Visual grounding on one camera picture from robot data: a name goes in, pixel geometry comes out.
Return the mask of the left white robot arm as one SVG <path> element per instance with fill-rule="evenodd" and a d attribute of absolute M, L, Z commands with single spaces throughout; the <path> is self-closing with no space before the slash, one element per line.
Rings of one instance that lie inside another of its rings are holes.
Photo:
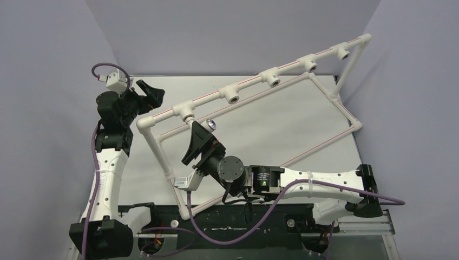
<path fill-rule="evenodd" d="M 142 95 L 123 87 L 96 98 L 100 120 L 91 139 L 95 177 L 82 218 L 69 229 L 69 237 L 82 259 L 128 257 L 134 236 L 141 229 L 154 232 L 160 227 L 160 217 L 153 213 L 152 203 L 134 205 L 119 215 L 122 174 L 133 142 L 130 126 L 138 115 L 161 107 L 165 95 L 163 89 L 153 88 L 143 80 L 136 84 Z"/>

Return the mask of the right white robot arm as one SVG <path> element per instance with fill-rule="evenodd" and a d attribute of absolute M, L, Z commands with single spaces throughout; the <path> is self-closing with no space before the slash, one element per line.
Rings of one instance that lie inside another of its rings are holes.
<path fill-rule="evenodd" d="M 206 176 L 224 188 L 222 203 L 265 203 L 304 197 L 313 205 L 304 217 L 305 226 L 318 231 L 345 216 L 376 218 L 383 214 L 378 198 L 370 196 L 377 185 L 370 165 L 348 172 L 296 171 L 279 166 L 244 165 L 236 156 L 226 155 L 224 145 L 213 135 L 212 119 L 191 124 L 184 165 L 199 159 L 187 177 L 176 177 L 174 187 L 194 192 Z"/>

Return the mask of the white plastic water faucet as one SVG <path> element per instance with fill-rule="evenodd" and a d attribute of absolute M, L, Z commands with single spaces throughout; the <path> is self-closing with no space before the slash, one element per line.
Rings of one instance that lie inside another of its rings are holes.
<path fill-rule="evenodd" d="M 189 127 L 189 129 L 192 129 L 194 122 L 199 123 L 204 129 L 211 133 L 217 129 L 215 121 L 211 118 L 195 119 L 194 115 L 189 115 L 184 119 L 184 123 Z"/>

